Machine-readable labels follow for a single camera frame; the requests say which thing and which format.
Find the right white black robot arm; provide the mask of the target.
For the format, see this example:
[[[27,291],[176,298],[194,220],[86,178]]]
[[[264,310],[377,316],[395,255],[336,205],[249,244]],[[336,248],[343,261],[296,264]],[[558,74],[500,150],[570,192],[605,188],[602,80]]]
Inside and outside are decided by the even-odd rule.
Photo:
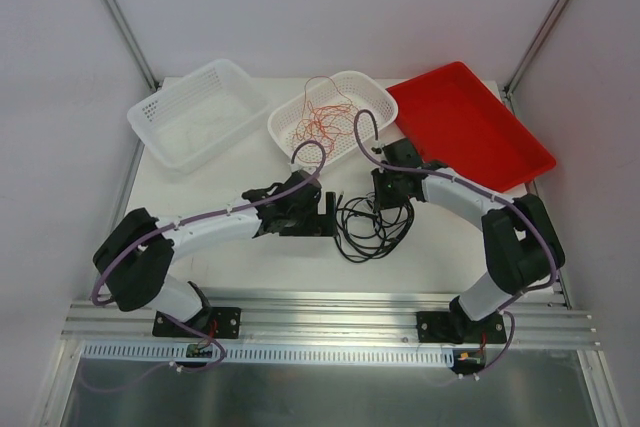
[[[486,273],[450,304],[450,333],[469,342],[484,319],[522,295],[556,282],[565,254],[542,200],[513,197],[462,176],[440,161],[425,163],[404,138],[373,147],[378,207],[416,200],[441,207],[482,234]]]

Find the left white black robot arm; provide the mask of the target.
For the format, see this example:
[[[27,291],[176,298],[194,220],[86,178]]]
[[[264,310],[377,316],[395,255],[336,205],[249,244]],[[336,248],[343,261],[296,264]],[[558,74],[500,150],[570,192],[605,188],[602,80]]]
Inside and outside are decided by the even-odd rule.
[[[189,336],[221,328],[215,308],[192,281],[172,277],[176,261],[216,245],[280,237],[333,237],[337,196],[324,191],[304,170],[284,182],[250,189],[225,209],[191,217],[161,219],[147,209],[129,212],[96,250],[92,261],[98,285],[108,288],[110,302],[122,312],[156,311],[160,335],[176,327]]]

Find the white perforated oval basket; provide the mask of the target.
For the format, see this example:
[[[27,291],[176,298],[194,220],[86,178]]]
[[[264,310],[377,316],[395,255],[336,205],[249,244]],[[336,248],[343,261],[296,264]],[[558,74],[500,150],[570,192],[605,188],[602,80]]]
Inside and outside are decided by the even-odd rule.
[[[308,79],[300,94],[276,108],[267,130],[286,157],[326,167],[357,149],[354,127],[367,141],[395,122],[398,104],[377,81],[358,71]]]

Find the red plastic tray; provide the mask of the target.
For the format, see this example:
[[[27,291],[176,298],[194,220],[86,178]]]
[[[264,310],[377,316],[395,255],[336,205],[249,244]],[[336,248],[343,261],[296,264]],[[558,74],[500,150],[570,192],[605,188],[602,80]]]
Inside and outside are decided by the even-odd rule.
[[[426,161],[507,192],[556,166],[554,156],[466,64],[456,61],[388,89],[401,132]]]

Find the translucent white rectangular basket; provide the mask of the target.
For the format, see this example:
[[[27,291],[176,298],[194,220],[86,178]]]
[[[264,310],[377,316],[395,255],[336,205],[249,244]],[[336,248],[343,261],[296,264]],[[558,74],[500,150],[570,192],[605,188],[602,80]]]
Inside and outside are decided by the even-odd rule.
[[[217,59],[137,103],[127,120],[165,168],[189,174],[266,122],[268,96],[241,67]]]

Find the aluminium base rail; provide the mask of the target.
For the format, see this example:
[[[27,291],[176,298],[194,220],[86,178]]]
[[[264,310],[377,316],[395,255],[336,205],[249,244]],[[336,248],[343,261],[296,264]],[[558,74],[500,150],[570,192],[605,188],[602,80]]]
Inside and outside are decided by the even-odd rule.
[[[400,346],[417,342],[416,314],[448,307],[451,294],[291,292],[206,289],[213,305],[241,310],[240,340],[264,344]],[[533,293],[510,307],[521,350],[599,350],[594,318],[568,308],[559,293]],[[148,339],[154,314],[74,301],[65,338]]]

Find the left aluminium frame post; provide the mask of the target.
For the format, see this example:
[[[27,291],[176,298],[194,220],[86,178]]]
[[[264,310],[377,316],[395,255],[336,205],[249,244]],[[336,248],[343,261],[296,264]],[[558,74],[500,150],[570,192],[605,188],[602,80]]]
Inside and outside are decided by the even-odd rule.
[[[151,92],[156,92],[160,87],[160,82],[154,75],[118,0],[101,0],[101,2],[111,18],[145,85]]]

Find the aluminium frame post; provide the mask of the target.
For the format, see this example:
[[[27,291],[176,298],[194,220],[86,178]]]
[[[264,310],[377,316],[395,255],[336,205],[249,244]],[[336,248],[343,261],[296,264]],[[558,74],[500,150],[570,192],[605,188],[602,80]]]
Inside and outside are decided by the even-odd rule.
[[[534,60],[542,51],[555,27],[559,24],[571,1],[572,0],[554,0],[551,4],[531,42],[518,62],[514,72],[504,84],[503,94],[506,100],[511,101],[514,97],[516,89],[522,82],[525,74],[533,65]]]
[[[160,82],[154,75],[118,0],[101,0],[101,2],[111,18],[145,85],[151,92],[156,92],[160,87]]]

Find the right aluminium frame post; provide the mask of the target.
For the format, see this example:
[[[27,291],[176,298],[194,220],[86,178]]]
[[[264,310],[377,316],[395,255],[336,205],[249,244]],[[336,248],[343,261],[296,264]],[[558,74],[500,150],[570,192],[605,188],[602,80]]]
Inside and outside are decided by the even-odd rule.
[[[554,0],[551,4],[531,42],[518,62],[514,72],[504,84],[503,94],[506,100],[511,101],[514,97],[516,89],[522,82],[525,74],[533,65],[534,60],[542,51],[555,27],[559,24],[571,1],[572,0]]]

